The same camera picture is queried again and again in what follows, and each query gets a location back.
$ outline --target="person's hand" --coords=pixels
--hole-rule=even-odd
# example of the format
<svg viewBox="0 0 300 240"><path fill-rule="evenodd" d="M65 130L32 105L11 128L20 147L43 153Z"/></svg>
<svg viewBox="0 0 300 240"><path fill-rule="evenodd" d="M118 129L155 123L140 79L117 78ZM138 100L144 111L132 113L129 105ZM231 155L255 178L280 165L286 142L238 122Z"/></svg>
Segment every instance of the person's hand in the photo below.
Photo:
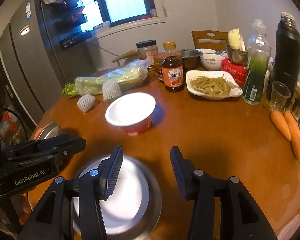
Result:
<svg viewBox="0 0 300 240"><path fill-rule="evenodd" d="M20 225L23 226L26 223L26 221L28 220L28 218L31 214L31 211L32 211L30 203L28 202L26 197L23 195L21 195L21 206L22 206L23 214L19 218L19 223L20 223ZM4 223L2 223L1 220L0 220L0 230L3 231L4 233L10 235L10 232L7 231L7 229L4 226Z"/></svg>

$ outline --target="windowsill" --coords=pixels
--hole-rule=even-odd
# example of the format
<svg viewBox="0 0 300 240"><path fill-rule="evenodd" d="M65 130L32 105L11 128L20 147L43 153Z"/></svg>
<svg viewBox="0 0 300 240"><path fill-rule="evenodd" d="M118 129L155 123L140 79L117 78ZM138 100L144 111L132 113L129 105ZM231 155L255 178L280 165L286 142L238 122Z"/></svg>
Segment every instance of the windowsill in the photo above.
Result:
<svg viewBox="0 0 300 240"><path fill-rule="evenodd" d="M88 39L87 42L91 42L95 39L100 39L103 38L105 36L114 34L114 33L118 33L121 31L125 31L128 29L132 29L132 28L136 28L136 27L141 27L141 26L145 26L145 25L151 25L151 24L157 24L157 23L165 23L166 20L164 19L160 19L159 17L152 17L149 19L144 19L144 20L137 20L134 22L130 22L130 23L125 23L125 24L121 24L115 27L111 27L109 29L105 29L105 30L101 30L97 33L94 33L94 31L92 31L92 38Z"/></svg>

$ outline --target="carrot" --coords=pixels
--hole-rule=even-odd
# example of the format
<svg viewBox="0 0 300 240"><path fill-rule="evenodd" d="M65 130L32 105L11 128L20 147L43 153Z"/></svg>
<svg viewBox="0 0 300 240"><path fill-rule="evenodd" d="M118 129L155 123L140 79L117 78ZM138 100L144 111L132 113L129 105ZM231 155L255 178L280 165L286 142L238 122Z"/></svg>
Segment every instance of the carrot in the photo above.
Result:
<svg viewBox="0 0 300 240"><path fill-rule="evenodd" d="M291 135L292 135L292 131L295 130L296 133L297 133L297 135L298 135L298 137L300 138L299 125L298 125L297 121L294 120L291 112L290 111L286 111L283 116L284 116L284 118L285 118L285 120L286 120L286 122L287 122L287 124L289 126Z"/></svg>
<svg viewBox="0 0 300 240"><path fill-rule="evenodd" d="M291 144L292 144L294 157L297 160L300 160L300 138L295 130L291 132Z"/></svg>
<svg viewBox="0 0 300 240"><path fill-rule="evenodd" d="M288 141L291 141L291 132L283 115L278 110L274 110L271 112L270 117L271 121L277 127L279 132L282 133L282 135L287 138Z"/></svg>

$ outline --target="sauce bottle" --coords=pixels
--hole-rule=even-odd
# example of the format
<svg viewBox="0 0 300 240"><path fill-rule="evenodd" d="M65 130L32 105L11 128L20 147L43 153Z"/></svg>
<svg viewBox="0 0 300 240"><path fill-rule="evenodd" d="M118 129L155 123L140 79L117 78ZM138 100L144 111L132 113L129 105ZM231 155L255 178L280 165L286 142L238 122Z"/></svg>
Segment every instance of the sauce bottle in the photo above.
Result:
<svg viewBox="0 0 300 240"><path fill-rule="evenodd" d="M182 60L177 57L176 43L164 42L165 60L162 62L164 86L169 92L183 90Z"/></svg>

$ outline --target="power cord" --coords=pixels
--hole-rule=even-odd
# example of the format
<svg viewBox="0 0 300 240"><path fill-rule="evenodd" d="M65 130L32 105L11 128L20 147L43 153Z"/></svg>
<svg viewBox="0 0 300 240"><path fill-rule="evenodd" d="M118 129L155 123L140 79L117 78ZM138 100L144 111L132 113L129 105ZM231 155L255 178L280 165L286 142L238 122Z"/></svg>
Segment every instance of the power cord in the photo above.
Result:
<svg viewBox="0 0 300 240"><path fill-rule="evenodd" d="M106 49L104 49L102 47L99 47L98 45L94 44L93 42L88 42L88 43L92 44L93 46L96 46L99 49L104 50L105 52L108 52L109 54L111 54L113 56L120 57L120 55L114 54L114 53L112 53L112 52L110 52L110 51L108 51L108 50L106 50Z"/></svg>
<svg viewBox="0 0 300 240"><path fill-rule="evenodd" d="M9 108L4 108L3 110L4 110L4 111L7 111L7 112L10 112L10 113L14 114L15 117L17 117L17 119L18 119L19 122L21 123L21 126L22 126L23 130L25 131L26 140L28 141L28 135L27 135L26 127L25 127L25 125L23 124L23 121L21 120L20 116L19 116L16 112L12 111L12 110L9 109Z"/></svg>

